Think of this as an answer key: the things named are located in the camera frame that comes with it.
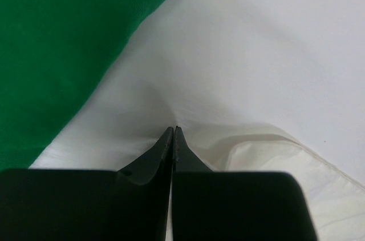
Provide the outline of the green t shirt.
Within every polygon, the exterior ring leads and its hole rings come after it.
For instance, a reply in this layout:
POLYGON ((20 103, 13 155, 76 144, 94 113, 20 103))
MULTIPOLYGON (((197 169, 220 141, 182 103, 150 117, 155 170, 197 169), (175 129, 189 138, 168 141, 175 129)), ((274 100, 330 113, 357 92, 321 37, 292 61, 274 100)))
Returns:
POLYGON ((1 0, 1 169, 27 168, 165 0, 1 0))

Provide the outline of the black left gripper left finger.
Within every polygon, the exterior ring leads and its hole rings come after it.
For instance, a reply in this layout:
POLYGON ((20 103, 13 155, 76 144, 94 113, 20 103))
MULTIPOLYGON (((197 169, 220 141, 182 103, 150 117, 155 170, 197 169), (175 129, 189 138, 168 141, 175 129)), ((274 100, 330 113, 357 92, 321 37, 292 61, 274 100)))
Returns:
POLYGON ((173 128, 117 171, 1 172, 2 240, 164 240, 173 128))

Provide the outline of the white t shirt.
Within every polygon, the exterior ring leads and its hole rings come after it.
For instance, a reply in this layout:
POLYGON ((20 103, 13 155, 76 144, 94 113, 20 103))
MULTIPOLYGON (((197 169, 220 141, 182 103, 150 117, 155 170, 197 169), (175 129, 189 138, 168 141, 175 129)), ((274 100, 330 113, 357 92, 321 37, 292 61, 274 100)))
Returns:
POLYGON ((291 174, 320 240, 363 240, 364 0, 166 0, 32 168, 117 170, 169 126, 215 170, 291 174))

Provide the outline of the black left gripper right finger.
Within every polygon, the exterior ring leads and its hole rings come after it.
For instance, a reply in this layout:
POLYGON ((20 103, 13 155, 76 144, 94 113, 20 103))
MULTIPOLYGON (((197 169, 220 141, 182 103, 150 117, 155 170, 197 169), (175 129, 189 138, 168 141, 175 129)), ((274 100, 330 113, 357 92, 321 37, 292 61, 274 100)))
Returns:
POLYGON ((285 172, 216 172, 173 138, 174 240, 317 240, 297 181, 285 172))

